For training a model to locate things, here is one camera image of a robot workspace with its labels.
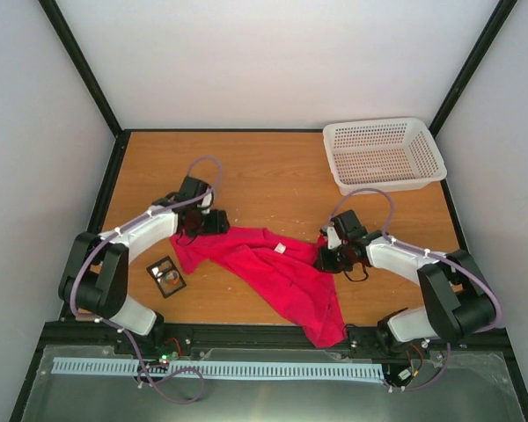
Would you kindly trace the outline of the red t-shirt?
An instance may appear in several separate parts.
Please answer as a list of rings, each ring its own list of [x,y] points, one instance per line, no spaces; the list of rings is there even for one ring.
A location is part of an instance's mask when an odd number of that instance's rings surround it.
[[[345,339],[345,323],[331,273],[313,263],[322,241],[306,243],[268,229],[232,227],[225,234],[170,242],[185,273],[209,260],[238,276],[277,314],[300,326],[317,348]]]

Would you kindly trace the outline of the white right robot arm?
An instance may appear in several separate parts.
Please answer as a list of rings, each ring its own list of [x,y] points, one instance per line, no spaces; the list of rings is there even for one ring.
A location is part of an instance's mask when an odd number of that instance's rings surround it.
[[[320,230],[314,266],[323,273],[347,275],[355,266],[385,270],[413,282],[423,305],[401,309],[378,321],[382,350],[395,353],[416,340],[449,344],[497,323],[499,304],[469,252],[443,253],[405,244],[382,230],[369,232],[352,210],[332,217]]]

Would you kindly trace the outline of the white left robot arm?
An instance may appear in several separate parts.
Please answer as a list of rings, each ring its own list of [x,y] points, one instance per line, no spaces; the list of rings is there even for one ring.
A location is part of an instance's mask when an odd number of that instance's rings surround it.
[[[100,234],[82,232],[74,240],[58,288],[75,315],[79,310],[135,334],[145,353],[159,352],[165,331],[162,316],[128,292],[128,267],[159,241],[174,236],[223,234],[226,212],[212,207],[215,187],[191,176],[180,189],[152,202],[135,219]]]

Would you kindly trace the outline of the brooch in clear box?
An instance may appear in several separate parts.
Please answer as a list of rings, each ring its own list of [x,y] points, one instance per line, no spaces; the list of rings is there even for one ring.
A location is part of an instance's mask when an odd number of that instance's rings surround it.
[[[187,286],[178,267],[169,256],[147,266],[146,271],[155,281],[160,294],[165,299],[175,295]]]

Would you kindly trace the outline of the white perforated plastic basket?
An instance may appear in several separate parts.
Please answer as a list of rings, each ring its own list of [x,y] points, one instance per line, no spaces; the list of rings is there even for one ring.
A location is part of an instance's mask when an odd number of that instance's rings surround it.
[[[329,169],[342,195],[360,188],[418,190],[447,177],[435,139],[419,119],[334,123],[322,134]]]

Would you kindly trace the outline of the black aluminium frame rail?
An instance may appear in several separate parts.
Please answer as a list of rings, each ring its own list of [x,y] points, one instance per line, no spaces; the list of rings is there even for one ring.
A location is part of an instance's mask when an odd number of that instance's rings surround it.
[[[303,330],[288,325],[238,324],[163,324],[147,337],[137,336],[143,356],[152,359],[164,352],[178,352],[180,356],[198,359],[202,352],[212,349],[316,351]],[[46,323],[38,341],[45,346],[112,346],[118,354],[134,354],[124,334],[105,324],[65,321]],[[339,353],[344,358],[375,362],[404,361],[427,358],[430,352],[443,352],[445,344],[432,340],[427,348],[416,340],[411,346],[399,346],[384,352],[376,337],[376,328],[349,327],[343,340],[327,347],[327,352]]]

